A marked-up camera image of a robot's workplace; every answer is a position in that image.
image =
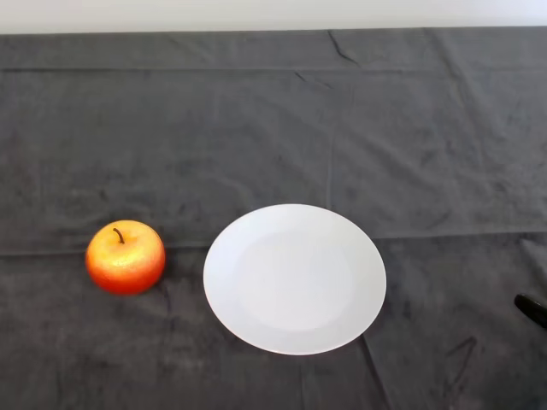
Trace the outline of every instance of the plate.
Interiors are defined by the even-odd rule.
[[[232,222],[213,242],[203,285],[234,335],[281,354],[316,354],[361,335],[385,298],[370,238],[323,208],[284,204]]]

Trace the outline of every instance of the black object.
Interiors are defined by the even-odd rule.
[[[533,300],[530,296],[522,294],[515,297],[515,305],[528,318],[547,329],[547,307]]]

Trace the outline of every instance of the wrinkle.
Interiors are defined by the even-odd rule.
[[[378,163],[382,167],[388,165],[388,168],[398,175],[403,175],[413,186],[422,186],[431,191],[438,190],[435,184],[428,178],[428,176],[436,178],[437,175],[421,173],[418,165],[413,164],[412,161],[409,161],[408,157],[401,155],[399,151],[386,144],[384,138],[363,138],[362,134],[353,130],[349,125],[345,126],[345,130],[356,135],[357,139],[366,145],[365,150],[370,152],[373,157],[379,159]],[[349,149],[346,150],[347,152],[341,151],[341,155],[350,157],[351,154],[360,150],[360,147],[349,138],[345,139],[345,144],[348,145]],[[348,166],[358,166],[361,164],[360,161],[347,161],[346,163]]]
[[[169,41],[170,44],[175,45],[178,49],[188,49],[192,52],[195,52],[199,57],[203,58],[207,63],[213,62],[213,59],[211,58],[211,54],[204,53],[203,48],[197,47],[194,45],[192,40],[189,40],[187,42],[182,42],[177,38],[176,34],[173,33],[165,33],[164,34],[166,39]]]
[[[370,368],[370,373],[373,377],[374,382],[376,383],[376,387],[378,388],[380,392],[380,397],[382,401],[384,402],[385,408],[387,410],[392,410],[393,406],[391,404],[390,397],[387,395],[387,390],[385,389],[384,382],[382,381],[382,378],[380,377],[378,373],[378,367],[374,363],[374,359],[370,352],[370,348],[368,346],[367,340],[365,339],[365,335],[360,335],[357,339],[359,340],[359,346],[361,347],[361,352],[365,358],[365,362],[367,363],[367,366]]]
[[[444,393],[445,394],[450,393],[452,391],[452,389],[454,388],[454,386],[456,386],[460,382],[460,380],[462,379],[463,374],[465,373],[466,369],[468,368],[469,360],[471,359],[471,355],[473,354],[473,351],[474,351],[476,346],[477,346],[477,338],[475,336],[470,336],[470,337],[466,338],[465,340],[463,340],[462,342],[458,343],[454,348],[452,348],[451,350],[449,350],[446,353],[445,356],[447,358],[449,358],[449,357],[453,356],[454,354],[456,354],[458,351],[460,351],[464,348],[467,348],[466,353],[463,356],[462,365],[460,366],[460,368],[459,368],[456,376],[454,377],[454,379],[453,380],[448,380],[448,378],[446,378],[444,380]]]
[[[531,274],[542,289],[547,293],[547,255],[545,245],[536,241],[521,238],[520,245],[524,250],[527,262],[532,268]]]
[[[444,45],[441,38],[436,35],[435,31],[432,29],[424,29],[424,31],[426,36],[429,38],[433,50],[437,52],[439,60],[444,65],[444,68],[448,74],[450,86],[455,92],[457,103],[460,105],[463,113],[467,116],[469,122],[473,125],[473,128],[477,134],[476,138],[469,138],[469,140],[474,146],[474,150],[477,154],[480,180],[485,192],[487,192],[489,197],[492,198],[491,187],[486,179],[487,172],[485,167],[485,147],[483,144],[482,130],[485,129],[486,133],[490,131],[493,134],[494,132],[492,131],[491,126],[488,126],[487,124],[483,125],[481,124],[481,121],[478,120],[478,117],[487,118],[488,115],[485,113],[484,109],[481,109],[478,98],[473,94],[473,89],[468,83],[466,74],[458,66],[455,58],[450,54],[450,51]]]
[[[408,239],[408,240],[423,240],[423,239],[431,239],[431,238],[447,238],[447,237],[487,237],[487,236],[493,236],[493,235],[547,235],[547,226],[546,227],[538,227],[538,228],[523,228],[523,229],[490,229],[487,231],[473,231],[473,230],[461,230],[461,231],[450,231],[450,232],[437,232],[434,234],[427,234],[427,233],[416,233],[416,232],[387,232],[382,235],[374,235],[373,233],[369,233],[368,236],[375,240],[375,241],[398,241],[401,239]],[[203,250],[210,248],[210,246],[213,244],[213,241],[215,239],[211,238],[210,240],[188,240],[180,243],[169,243],[167,245],[164,244],[164,248],[166,250]],[[527,245],[527,242],[531,242],[527,239],[522,239],[524,248],[529,247]],[[63,257],[67,255],[83,255],[85,253],[85,249],[56,249],[56,250],[45,250],[45,251],[32,251],[32,250],[21,250],[21,251],[0,251],[0,260],[10,260],[10,259],[24,259],[24,258],[48,258],[48,257]],[[547,278],[545,279],[545,291],[547,292]]]
[[[440,40],[437,39],[434,32],[429,29],[424,29],[424,33],[426,34],[426,37],[430,39],[430,43],[432,44],[432,47],[437,51],[439,59],[444,64],[445,71],[447,72],[448,78],[450,79],[450,83],[452,84],[452,87],[454,87],[456,90],[456,96],[458,97],[458,102],[460,103],[460,105],[465,106],[462,100],[462,92],[460,90],[460,86],[457,81],[457,79],[459,79],[459,77],[461,76],[460,70],[456,69],[456,67],[452,64],[452,61],[448,57],[448,54],[444,46],[440,43]],[[463,212],[463,218],[469,223],[470,214],[469,214],[468,206],[463,200],[462,189],[456,179],[456,171],[454,169],[454,165],[452,161],[450,160],[447,144],[442,138],[438,136],[436,132],[434,132],[433,135],[439,141],[439,144],[440,144],[439,148],[444,159],[444,164],[448,169],[448,175],[450,177],[449,183],[452,185],[452,189],[450,190],[450,192],[454,194],[454,197],[455,197],[454,202],[457,204],[458,210]]]
[[[351,62],[353,64],[355,64],[356,66],[358,67],[361,67],[361,65],[355,61],[353,58],[351,58],[350,56],[348,56],[343,50],[342,48],[340,47],[340,44],[338,43],[338,40],[334,37],[334,33],[332,32],[332,30],[327,30],[326,31],[327,34],[328,34],[328,37],[331,39],[331,43],[332,43],[332,47],[334,47],[334,50],[336,51],[336,54],[338,54],[340,57],[342,57],[344,60],[348,61],[348,62]]]
[[[251,188],[243,184],[241,181],[227,177],[226,175],[220,175],[218,173],[200,173],[200,178],[211,179],[220,185],[224,185],[232,190],[236,191],[238,197],[241,199],[244,206],[248,209],[254,208],[254,196]]]
[[[298,115],[297,113],[295,113],[294,111],[288,109],[286,105],[283,104],[282,102],[275,101],[270,96],[263,96],[262,94],[257,92],[253,92],[252,95],[253,97],[259,99],[260,101],[274,107],[276,111],[287,114],[292,119],[297,120],[304,126],[311,127],[313,130],[316,130],[318,133],[320,133],[321,135],[324,135],[326,138],[328,138],[328,140],[330,140],[331,135],[329,133],[325,132],[324,130],[321,130],[321,128],[318,127],[312,120],[302,117]],[[262,122],[266,122],[266,121],[257,121],[256,126],[259,126],[262,129],[263,134],[268,135],[268,138],[265,138],[265,141],[270,143],[276,149],[278,149],[279,146],[281,146],[284,150],[284,157],[291,159],[290,161],[287,162],[288,165],[291,165],[291,169],[303,175],[307,180],[316,183],[318,181],[319,176],[314,175],[312,172],[306,169],[306,167],[299,167],[298,164],[301,163],[300,159],[294,158],[294,156],[292,155],[292,149],[290,147],[287,147],[285,140],[283,138],[277,138],[278,136],[273,135],[271,129],[268,128],[266,124],[262,124]]]
[[[304,376],[302,371],[302,363],[298,364],[298,382],[300,385],[300,407],[302,410],[306,410],[306,395],[304,393]]]
[[[452,215],[452,211],[446,211],[445,213],[443,213],[441,216],[439,216],[438,218],[436,218],[431,224],[429,224],[428,226],[426,226],[426,230],[429,231],[433,228],[436,228],[437,226],[439,225],[442,225],[446,220],[448,220],[448,218]]]
[[[62,374],[61,370],[58,368],[55,371],[55,382],[56,382],[56,400],[57,400],[57,406],[60,406],[62,403],[62,399],[64,397],[63,391],[62,391]]]
[[[304,83],[317,84],[317,85],[321,85],[325,88],[328,88],[329,90],[334,90],[334,87],[332,87],[332,85],[330,85],[328,83],[325,83],[323,81],[319,81],[316,78],[312,78],[311,80],[309,80],[308,78],[301,75],[298,71],[295,71],[294,74]]]
[[[336,133],[333,132],[328,150],[328,163],[326,165],[326,182],[325,182],[325,208],[332,210],[332,162],[334,161],[334,139]]]
[[[328,128],[327,130],[325,130],[322,127],[317,126],[316,121],[310,119],[302,111],[295,113],[294,111],[289,110],[282,102],[275,101],[271,96],[263,96],[262,94],[257,93],[255,93],[255,96],[261,98],[264,102],[273,104],[278,110],[282,110],[283,112],[290,114],[291,117],[300,120],[304,125],[309,126],[317,132],[320,132],[321,134],[327,136],[329,138],[329,141],[332,138],[333,134],[342,131],[339,129],[339,127],[343,127],[343,129],[345,129],[346,131],[350,131],[354,135],[357,135],[359,140],[363,141],[368,147],[370,147],[373,153],[377,155],[380,159],[382,159],[383,164],[387,163],[391,164],[392,166],[398,167],[401,170],[401,174],[409,177],[410,181],[413,184],[426,186],[428,189],[433,188],[433,185],[430,182],[426,181],[426,178],[424,178],[423,175],[417,172],[417,167],[415,167],[414,164],[409,163],[405,157],[399,155],[398,152],[392,147],[385,145],[383,138],[375,138],[374,140],[372,140],[371,138],[363,138],[363,135],[361,133],[355,131],[350,125],[345,124],[337,124],[338,129],[333,129],[333,127],[325,126],[325,128]],[[353,144],[349,138],[346,138],[345,141],[347,144],[353,145],[350,152],[356,152],[356,150],[358,151],[356,145]],[[358,164],[360,162],[349,161],[348,163]]]

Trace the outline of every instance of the apple stem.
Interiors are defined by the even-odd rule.
[[[123,236],[121,235],[121,232],[118,231],[118,228],[114,228],[113,231],[116,232],[118,235],[120,235],[120,243],[125,243],[123,240]]]

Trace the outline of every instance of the white wall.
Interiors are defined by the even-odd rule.
[[[547,0],[0,0],[0,32],[547,25]]]

